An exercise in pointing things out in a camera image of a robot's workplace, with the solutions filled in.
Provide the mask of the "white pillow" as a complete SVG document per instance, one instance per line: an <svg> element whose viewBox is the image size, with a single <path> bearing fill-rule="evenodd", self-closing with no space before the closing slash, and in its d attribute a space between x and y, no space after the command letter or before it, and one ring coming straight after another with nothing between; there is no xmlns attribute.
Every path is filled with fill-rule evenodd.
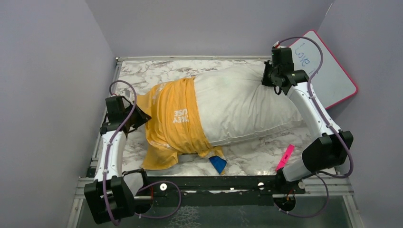
<svg viewBox="0 0 403 228"><path fill-rule="evenodd" d="M245 64L194 77L200 122L212 146L268 136L303 123L288 97L262 85L264 67Z"/></svg>

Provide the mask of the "yellow Mickey Mouse pillowcase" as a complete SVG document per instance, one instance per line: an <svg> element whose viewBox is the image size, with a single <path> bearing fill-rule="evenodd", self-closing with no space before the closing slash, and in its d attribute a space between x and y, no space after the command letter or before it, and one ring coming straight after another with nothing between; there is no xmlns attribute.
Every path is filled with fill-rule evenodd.
<svg viewBox="0 0 403 228"><path fill-rule="evenodd" d="M136 97L136 105L151 117L145 124L149 146L142 168L165 170L179 162L179 155L197 154L218 174L225 173L223 149L212 146L203 131L192 77L155 85Z"/></svg>

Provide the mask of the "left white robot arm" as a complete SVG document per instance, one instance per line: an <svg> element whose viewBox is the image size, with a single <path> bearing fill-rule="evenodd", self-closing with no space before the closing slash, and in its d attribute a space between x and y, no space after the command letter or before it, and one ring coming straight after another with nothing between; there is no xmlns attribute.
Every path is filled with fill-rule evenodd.
<svg viewBox="0 0 403 228"><path fill-rule="evenodd" d="M135 214L135 195L149 190L149 181L135 178L131 188L122 173L123 151L130 130L136 130L151 117L125 96L106 98L107 120L100 127L102 152L94 180L84 186L84 196L96 224L113 222Z"/></svg>

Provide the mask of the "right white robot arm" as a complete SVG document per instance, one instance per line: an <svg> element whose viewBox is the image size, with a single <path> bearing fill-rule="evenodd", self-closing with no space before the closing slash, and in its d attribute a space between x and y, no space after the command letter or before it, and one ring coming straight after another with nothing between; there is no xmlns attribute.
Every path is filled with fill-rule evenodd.
<svg viewBox="0 0 403 228"><path fill-rule="evenodd" d="M271 57L271 61L265 62L262 84L279 88L277 94L282 92L293 102L313 138L301 159L277 172L274 187L278 192L286 193L293 188L293 181L342 165L354 138L350 131L343 131L331 119L317 99L307 73L294 69L290 48L274 47Z"/></svg>

